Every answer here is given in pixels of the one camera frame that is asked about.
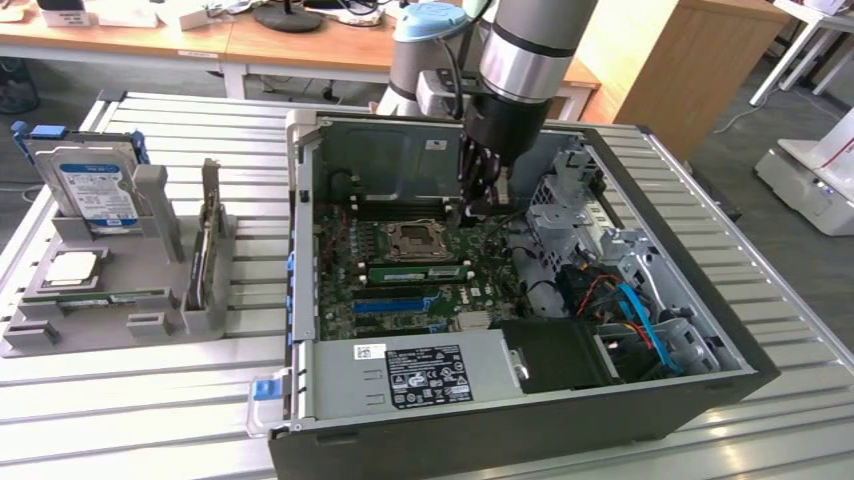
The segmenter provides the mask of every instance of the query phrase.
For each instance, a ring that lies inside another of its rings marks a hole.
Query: floor
[[[101,88],[120,88],[149,93],[224,96],[219,78],[199,72],[168,72],[158,75],[126,66],[89,65],[68,62],[29,62],[42,106],[34,112],[0,118],[8,131],[12,121],[76,126],[82,120]],[[740,88],[716,128],[738,113],[748,110],[747,99],[755,92],[770,66],[762,63]],[[276,81],[276,93],[261,91],[260,80],[247,84],[249,98],[327,103],[320,96],[325,82],[305,79]],[[339,82],[335,93],[341,103],[364,105],[377,101],[379,85]],[[776,199],[752,173],[752,167],[778,138],[816,139],[844,114],[806,90],[778,92],[764,109],[735,122],[722,134],[710,134],[691,159],[730,202],[740,208],[738,222],[746,235],[771,261],[782,276],[807,301],[824,323],[854,350],[854,320],[850,295],[854,291],[854,238],[822,235],[802,217]],[[37,175],[24,162],[10,142],[0,133],[0,188],[18,187],[2,180],[36,181]],[[18,193],[0,192],[0,247],[5,245],[28,205]]]

